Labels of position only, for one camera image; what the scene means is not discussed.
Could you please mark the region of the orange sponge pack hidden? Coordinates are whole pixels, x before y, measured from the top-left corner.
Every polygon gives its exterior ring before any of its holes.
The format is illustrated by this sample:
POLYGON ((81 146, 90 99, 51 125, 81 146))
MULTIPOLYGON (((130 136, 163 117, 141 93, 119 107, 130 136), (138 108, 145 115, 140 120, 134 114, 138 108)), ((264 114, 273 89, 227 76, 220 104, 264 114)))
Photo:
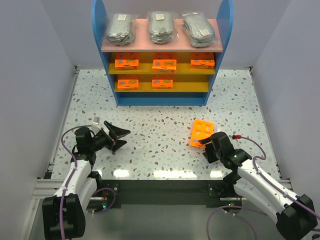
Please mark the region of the orange sponge pack hidden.
POLYGON ((120 74, 117 77, 116 86, 119 91, 137 90, 139 88, 139 76, 136 74, 120 74))

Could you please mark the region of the silver scrubber pack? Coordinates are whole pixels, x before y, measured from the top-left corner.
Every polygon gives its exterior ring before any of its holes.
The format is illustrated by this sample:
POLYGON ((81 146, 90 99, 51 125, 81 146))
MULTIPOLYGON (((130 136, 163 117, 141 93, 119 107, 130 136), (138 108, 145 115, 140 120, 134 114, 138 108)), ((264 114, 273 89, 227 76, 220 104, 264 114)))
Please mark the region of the silver scrubber pack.
POLYGON ((153 44, 164 45, 178 38, 174 11, 150 11, 147 15, 148 33, 153 44))
POLYGON ((136 37, 137 18, 137 14, 112 14, 106 21, 104 39, 117 46, 133 43, 136 37))
POLYGON ((185 11, 181 16, 183 30, 193 48, 207 48, 212 44, 221 43, 213 26, 203 12, 185 11))

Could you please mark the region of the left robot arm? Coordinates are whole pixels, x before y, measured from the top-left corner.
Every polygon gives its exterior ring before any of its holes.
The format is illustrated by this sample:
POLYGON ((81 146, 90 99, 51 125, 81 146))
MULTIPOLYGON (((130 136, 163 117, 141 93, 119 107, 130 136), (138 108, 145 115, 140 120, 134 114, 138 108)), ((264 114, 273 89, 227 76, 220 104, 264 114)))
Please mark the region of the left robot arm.
POLYGON ((115 153, 127 141, 130 130, 119 128, 108 121, 100 126, 95 117, 90 125, 73 127, 76 144, 67 149, 71 155, 70 169, 61 187, 42 202, 44 237, 47 240, 81 238, 86 228, 85 211, 91 197, 105 188, 102 177, 94 171, 96 153, 103 148, 115 153))

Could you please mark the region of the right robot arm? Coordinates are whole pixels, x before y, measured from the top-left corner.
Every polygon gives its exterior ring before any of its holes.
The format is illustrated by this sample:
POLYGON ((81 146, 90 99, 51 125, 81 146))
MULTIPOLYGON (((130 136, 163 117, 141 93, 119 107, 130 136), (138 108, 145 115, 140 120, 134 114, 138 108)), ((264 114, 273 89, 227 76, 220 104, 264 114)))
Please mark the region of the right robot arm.
POLYGON ((320 216, 312 199, 286 188, 257 164, 257 160, 266 160, 265 152, 252 157, 234 148, 225 132, 216 132, 199 143, 205 147, 203 155, 209 163, 219 161, 230 170, 223 178, 227 189, 258 207, 258 213, 267 215, 284 239, 301 240, 310 232, 319 232, 320 216))

